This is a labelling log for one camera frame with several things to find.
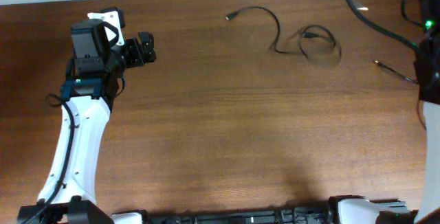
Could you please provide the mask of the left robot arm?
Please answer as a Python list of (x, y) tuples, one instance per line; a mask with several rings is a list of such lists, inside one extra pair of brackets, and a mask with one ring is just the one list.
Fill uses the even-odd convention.
[(63, 114), (49, 176), (35, 205), (20, 208), (18, 223), (146, 223), (146, 211), (108, 215), (96, 205), (95, 180), (100, 143), (114, 100), (122, 93), (124, 71), (156, 59), (154, 37), (140, 32), (123, 39), (121, 23), (101, 19), (71, 26), (74, 45), (65, 81), (53, 107)]

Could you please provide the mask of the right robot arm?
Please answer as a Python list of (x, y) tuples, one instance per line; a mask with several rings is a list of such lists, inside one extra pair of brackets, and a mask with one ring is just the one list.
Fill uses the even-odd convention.
[(426, 169), (416, 223), (439, 222), (439, 0), (418, 0), (423, 38), (418, 46), (415, 73), (426, 125)]

